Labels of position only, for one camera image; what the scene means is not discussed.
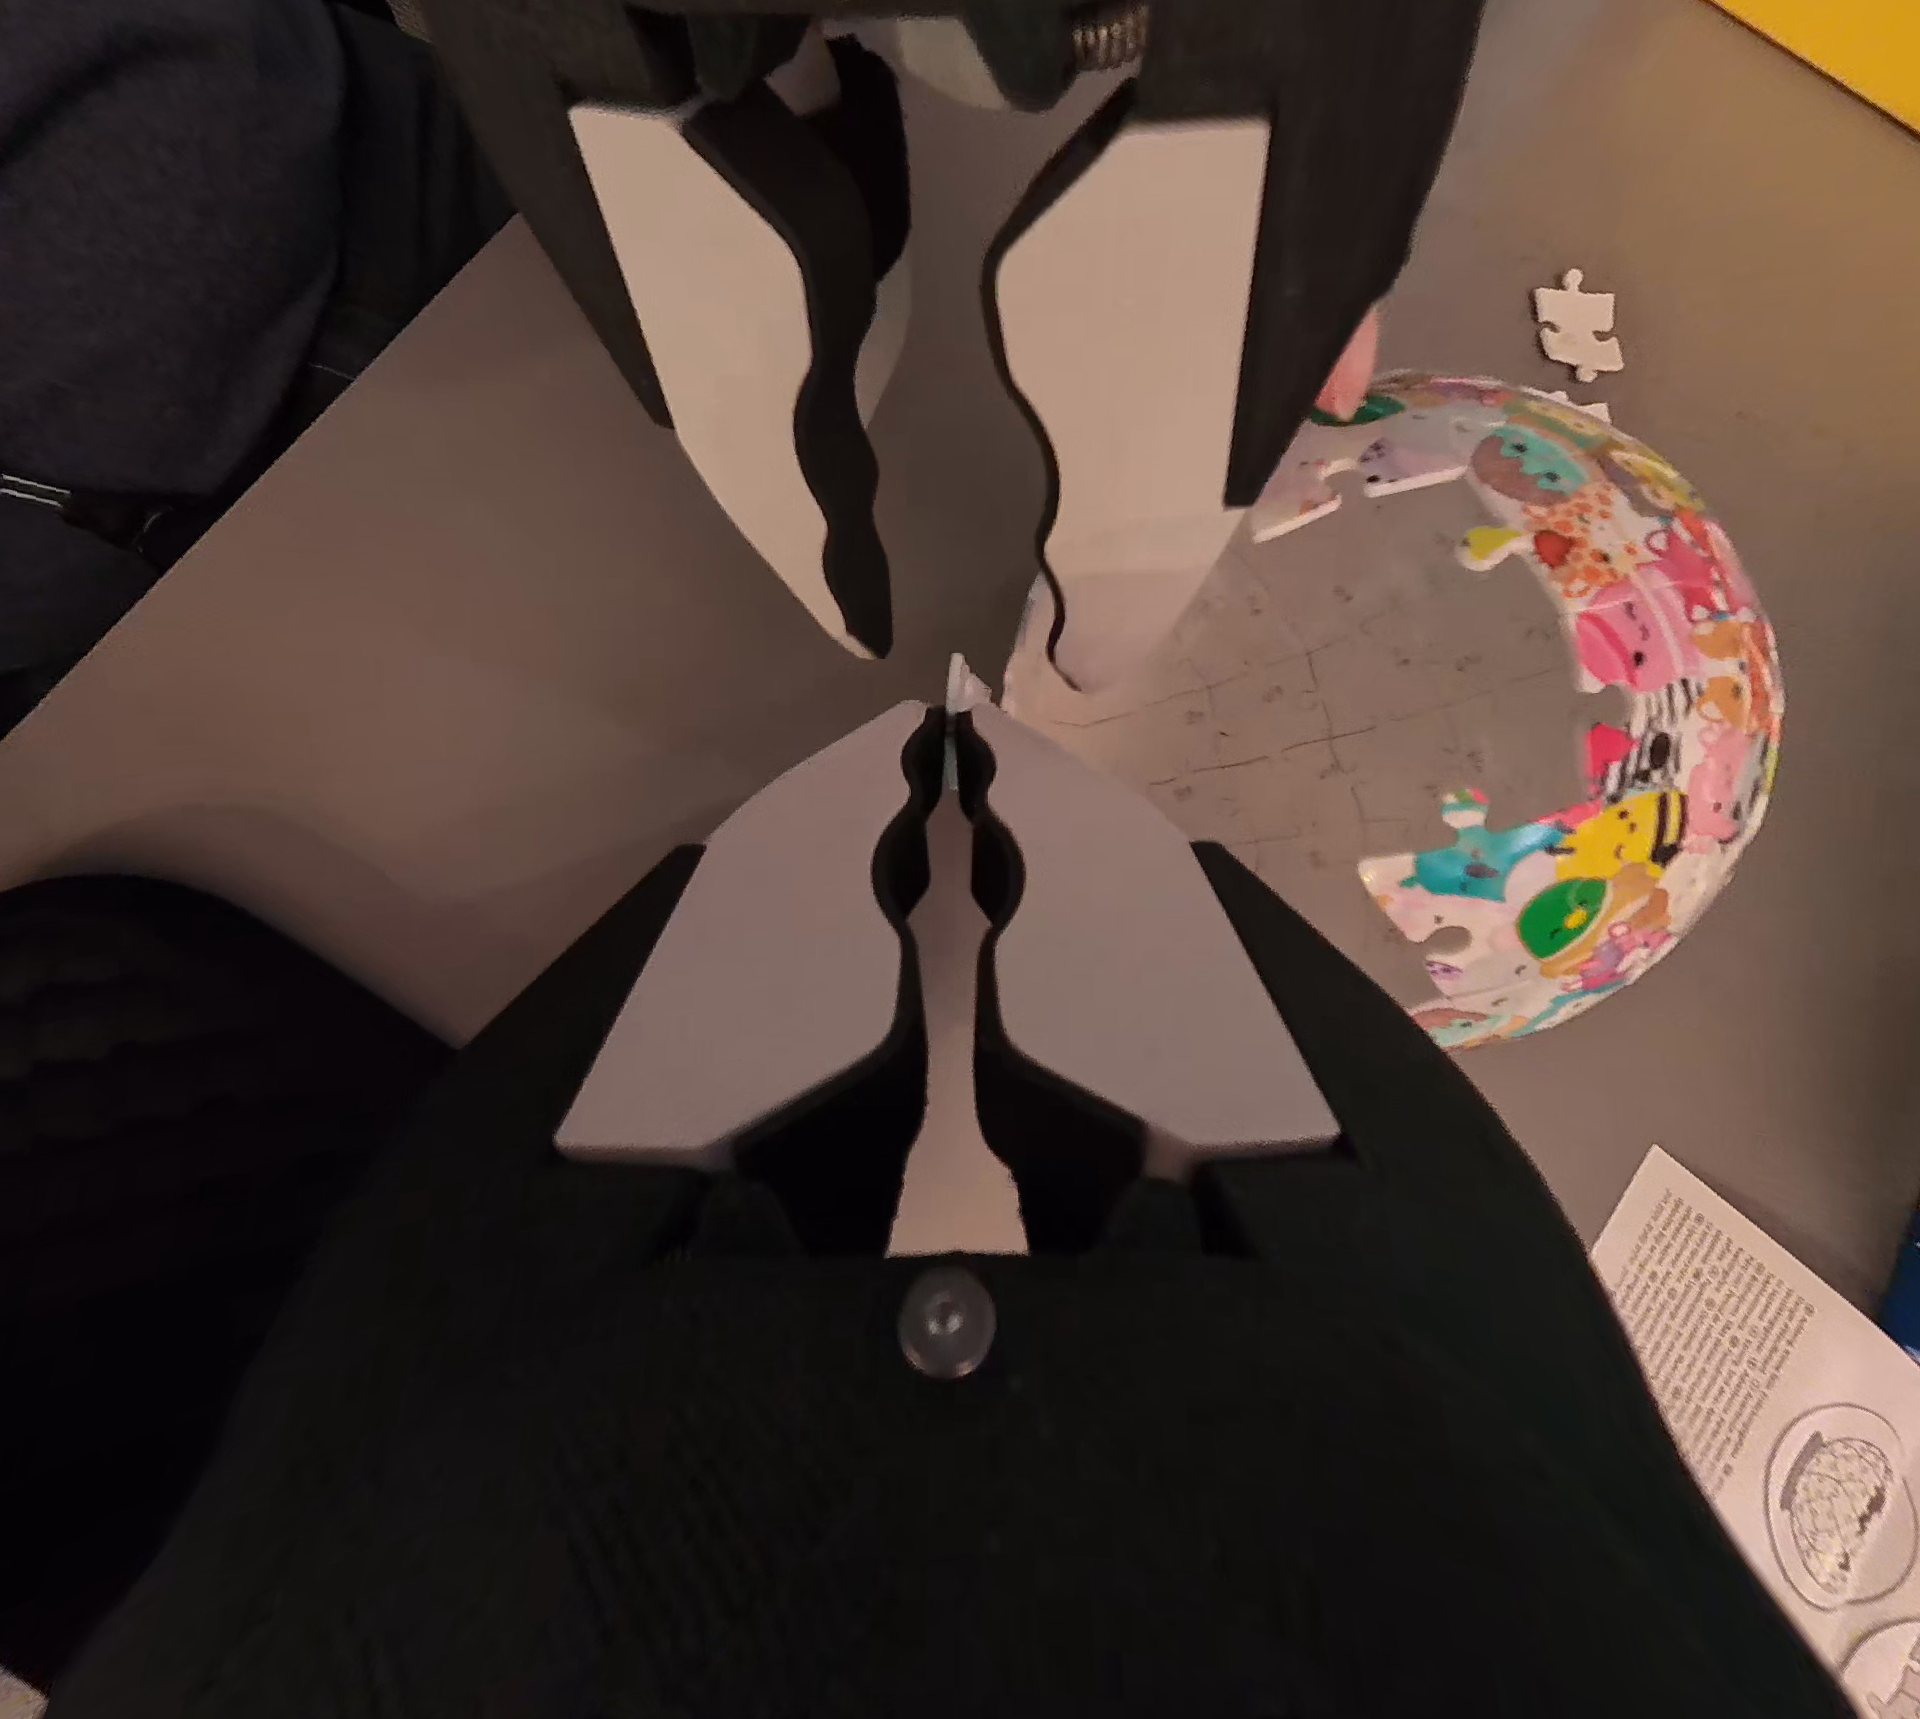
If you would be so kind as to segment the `curved puzzle piece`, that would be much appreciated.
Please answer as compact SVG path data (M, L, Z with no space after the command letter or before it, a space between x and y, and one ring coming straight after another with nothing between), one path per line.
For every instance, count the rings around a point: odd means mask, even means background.
M950 681L945 681L945 792L957 793L964 783L964 745L957 745L957 721L973 720L982 704L995 704L995 688L967 667L964 654L950 654Z

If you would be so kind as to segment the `colourful puzzle ball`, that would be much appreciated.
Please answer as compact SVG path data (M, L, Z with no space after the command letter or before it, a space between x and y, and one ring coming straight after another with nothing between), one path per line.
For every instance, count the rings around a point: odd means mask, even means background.
M1602 404L1390 370L1281 458L1172 638L1001 704L1223 842L1454 1051L1590 1014L1711 913L1784 760L1725 523Z

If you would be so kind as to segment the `black wrist rest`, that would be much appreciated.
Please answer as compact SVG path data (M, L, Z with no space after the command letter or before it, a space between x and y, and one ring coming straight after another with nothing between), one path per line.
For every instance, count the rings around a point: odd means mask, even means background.
M53 1689L156 1555L325 1223L450 1055L218 896L0 896L3 1675Z

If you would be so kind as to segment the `loose white puzzle piece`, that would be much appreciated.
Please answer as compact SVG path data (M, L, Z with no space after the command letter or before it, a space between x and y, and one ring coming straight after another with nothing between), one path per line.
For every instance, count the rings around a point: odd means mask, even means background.
M1623 370L1617 295L1586 288L1580 264L1569 264L1553 287L1532 287L1531 305L1541 352L1573 370L1578 386Z

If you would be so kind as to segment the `white instruction sheet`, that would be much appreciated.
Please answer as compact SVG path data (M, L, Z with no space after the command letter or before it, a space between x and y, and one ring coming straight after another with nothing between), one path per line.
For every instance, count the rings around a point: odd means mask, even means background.
M1920 1707L1920 1365L1650 1149L1590 1268L1694 1487L1854 1713Z

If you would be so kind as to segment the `person's dark blue clothing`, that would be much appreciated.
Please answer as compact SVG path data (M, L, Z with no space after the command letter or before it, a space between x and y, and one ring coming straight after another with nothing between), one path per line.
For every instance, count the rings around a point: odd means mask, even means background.
M0 11L10 732L514 206L427 41L380 14Z

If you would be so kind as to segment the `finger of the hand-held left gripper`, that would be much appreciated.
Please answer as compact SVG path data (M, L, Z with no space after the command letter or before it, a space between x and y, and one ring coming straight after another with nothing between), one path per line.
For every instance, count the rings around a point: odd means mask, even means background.
M995 370L1045 451L1047 663L1114 688L1223 558L1269 120L1160 121L1141 83L1045 160L982 264Z
M894 641L873 410L873 208L824 120L740 98L567 110L667 426L740 539L855 658Z

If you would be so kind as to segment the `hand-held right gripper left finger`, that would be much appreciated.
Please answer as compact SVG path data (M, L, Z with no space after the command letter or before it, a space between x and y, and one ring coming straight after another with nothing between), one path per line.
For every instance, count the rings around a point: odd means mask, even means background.
M899 699L746 793L701 848L553 1140L714 1163L877 1055L931 890L933 704Z

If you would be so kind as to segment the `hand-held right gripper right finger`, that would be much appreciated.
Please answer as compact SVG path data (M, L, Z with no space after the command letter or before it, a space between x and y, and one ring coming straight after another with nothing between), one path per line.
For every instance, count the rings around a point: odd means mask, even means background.
M1161 1165L1337 1138L1201 856L1149 793L1001 704L952 720L952 774L986 920L977 994L1017 1055L1122 1108Z

